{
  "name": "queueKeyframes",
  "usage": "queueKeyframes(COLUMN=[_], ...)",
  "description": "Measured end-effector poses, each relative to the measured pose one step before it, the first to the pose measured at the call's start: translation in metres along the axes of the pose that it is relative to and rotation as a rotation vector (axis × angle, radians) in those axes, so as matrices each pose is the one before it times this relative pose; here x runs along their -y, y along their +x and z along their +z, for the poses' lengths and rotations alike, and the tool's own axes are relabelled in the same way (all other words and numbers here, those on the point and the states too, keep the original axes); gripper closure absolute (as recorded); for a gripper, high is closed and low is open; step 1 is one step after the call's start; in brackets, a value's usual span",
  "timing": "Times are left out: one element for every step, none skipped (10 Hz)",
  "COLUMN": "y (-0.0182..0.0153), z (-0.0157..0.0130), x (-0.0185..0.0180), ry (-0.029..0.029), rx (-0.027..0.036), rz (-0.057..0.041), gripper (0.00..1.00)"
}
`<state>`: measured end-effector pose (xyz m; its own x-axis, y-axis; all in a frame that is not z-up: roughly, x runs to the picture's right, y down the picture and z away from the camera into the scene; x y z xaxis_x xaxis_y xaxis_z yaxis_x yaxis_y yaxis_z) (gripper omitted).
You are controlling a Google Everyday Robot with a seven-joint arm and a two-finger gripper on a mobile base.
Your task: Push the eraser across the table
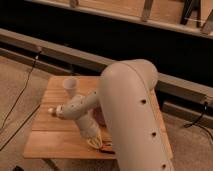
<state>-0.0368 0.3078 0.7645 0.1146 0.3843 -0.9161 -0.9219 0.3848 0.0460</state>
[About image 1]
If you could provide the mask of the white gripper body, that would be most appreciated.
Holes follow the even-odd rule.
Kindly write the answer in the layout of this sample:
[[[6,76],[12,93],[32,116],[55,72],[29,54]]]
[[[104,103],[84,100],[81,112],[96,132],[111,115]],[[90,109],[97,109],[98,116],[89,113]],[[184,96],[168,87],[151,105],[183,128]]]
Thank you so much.
[[[86,140],[90,147],[100,149],[103,146],[101,130],[91,115],[84,115],[78,119],[77,126],[81,136]]]

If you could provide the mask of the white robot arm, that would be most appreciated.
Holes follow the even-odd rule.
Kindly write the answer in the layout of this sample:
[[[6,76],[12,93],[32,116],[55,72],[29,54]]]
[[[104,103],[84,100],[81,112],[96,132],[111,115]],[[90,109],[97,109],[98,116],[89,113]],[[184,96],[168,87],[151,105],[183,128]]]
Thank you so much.
[[[157,69],[147,60],[115,62],[102,72],[95,91],[62,107],[63,117],[78,119],[100,106],[120,171],[174,171],[151,104],[157,81]]]

